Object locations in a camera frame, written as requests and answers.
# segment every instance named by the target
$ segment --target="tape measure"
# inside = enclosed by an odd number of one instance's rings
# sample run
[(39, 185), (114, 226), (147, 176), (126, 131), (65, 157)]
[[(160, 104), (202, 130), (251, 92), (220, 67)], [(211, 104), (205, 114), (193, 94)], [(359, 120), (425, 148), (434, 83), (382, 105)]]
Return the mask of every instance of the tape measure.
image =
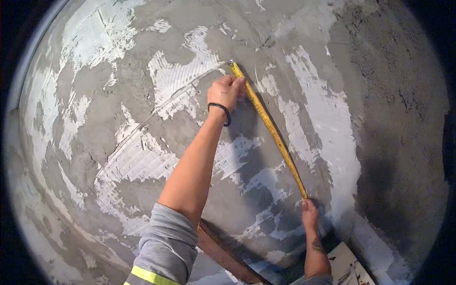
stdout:
[[(244, 74), (242, 71), (239, 69), (239, 66), (234, 62), (234, 60), (230, 60), (228, 64), (231, 72), (238, 77), (244, 77)], [(307, 193), (306, 189), (304, 188), (304, 185), (302, 184), (301, 177), (299, 177), (299, 173), (296, 170), (295, 164), (293, 163), (293, 160), (291, 160), (290, 154), (288, 153), (285, 144), (283, 143), (282, 139), (279, 136), (279, 133), (277, 132), (277, 129), (275, 128), (274, 124), (272, 123), (271, 118), (269, 117), (268, 113), (264, 109), (263, 105), (261, 104), (261, 101), (258, 99), (258, 96), (255, 94), (255, 92), (252, 89), (252, 86), (250, 86), (250, 83), (246, 80), (245, 81), (245, 86), (244, 86), (245, 93), (249, 97), (250, 101), (252, 102), (253, 106), (255, 107), (255, 110), (257, 110), (259, 116), (263, 120), (264, 124), (266, 125), (266, 128), (268, 131), (271, 133), (272, 138), (274, 139), (275, 144), (280, 150), (280, 153), (282, 154), (282, 157), (285, 160), (285, 163), (287, 164), (288, 168), (291, 171), (291, 174), (293, 175), (293, 178), (295, 179), (296, 183), (298, 184), (299, 191), (301, 192), (302, 198), (307, 199)]]

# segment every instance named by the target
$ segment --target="trowel marks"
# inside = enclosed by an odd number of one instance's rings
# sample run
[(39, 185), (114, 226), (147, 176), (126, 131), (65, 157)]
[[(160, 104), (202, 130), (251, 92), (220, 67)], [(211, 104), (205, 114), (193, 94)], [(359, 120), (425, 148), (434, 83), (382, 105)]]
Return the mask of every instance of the trowel marks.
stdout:
[(199, 26), (184, 35), (183, 47), (195, 53), (186, 64), (169, 63), (163, 51), (158, 51), (149, 62), (148, 70), (155, 85), (155, 109), (163, 119), (172, 118), (175, 112), (185, 109), (196, 118), (196, 89), (198, 78), (219, 67), (221, 63), (214, 52), (208, 50), (208, 28)]

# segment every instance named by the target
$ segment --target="rolled sleeve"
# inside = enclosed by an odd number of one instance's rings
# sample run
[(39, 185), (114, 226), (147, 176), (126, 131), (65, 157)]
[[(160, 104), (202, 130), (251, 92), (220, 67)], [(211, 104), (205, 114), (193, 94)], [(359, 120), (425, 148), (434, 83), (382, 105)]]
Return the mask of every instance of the rolled sleeve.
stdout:
[(184, 215), (156, 203), (134, 266), (185, 284), (198, 254), (198, 236)]

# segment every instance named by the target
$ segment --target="gray cement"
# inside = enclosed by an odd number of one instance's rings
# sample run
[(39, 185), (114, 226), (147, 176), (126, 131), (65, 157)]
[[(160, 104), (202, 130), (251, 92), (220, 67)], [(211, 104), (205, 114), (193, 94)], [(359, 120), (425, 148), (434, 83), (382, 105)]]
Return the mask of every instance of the gray cement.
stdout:
[[(70, 1), (10, 114), (12, 196), (39, 265), (63, 284), (123, 282), (231, 58), (289, 147), (321, 234), (335, 230), (377, 283), (410, 281), (445, 212), (448, 102), (431, 45), (396, 1)], [(267, 129), (239, 102), (203, 218), (288, 284), (303, 274), (299, 205)], [(199, 255), (191, 284), (214, 283), (230, 280)]]

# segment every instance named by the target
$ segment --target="reflective stripe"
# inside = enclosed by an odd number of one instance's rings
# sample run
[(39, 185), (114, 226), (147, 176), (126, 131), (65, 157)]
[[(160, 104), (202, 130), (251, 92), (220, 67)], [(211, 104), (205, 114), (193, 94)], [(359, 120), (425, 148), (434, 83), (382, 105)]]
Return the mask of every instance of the reflective stripe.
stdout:
[(138, 276), (131, 274), (131, 273), (130, 273), (130, 275), (128, 275), (126, 282), (131, 285), (154, 285), (153, 283), (150, 283), (149, 281), (141, 279)]
[(156, 285), (179, 285), (179, 283), (177, 283), (177, 282), (174, 282), (165, 277), (162, 277), (160, 275), (157, 275), (155, 273), (142, 269), (141, 267), (138, 267), (138, 266), (133, 266), (131, 273), (138, 276), (141, 279), (144, 279), (144, 280), (149, 281), (150, 283), (153, 283)]

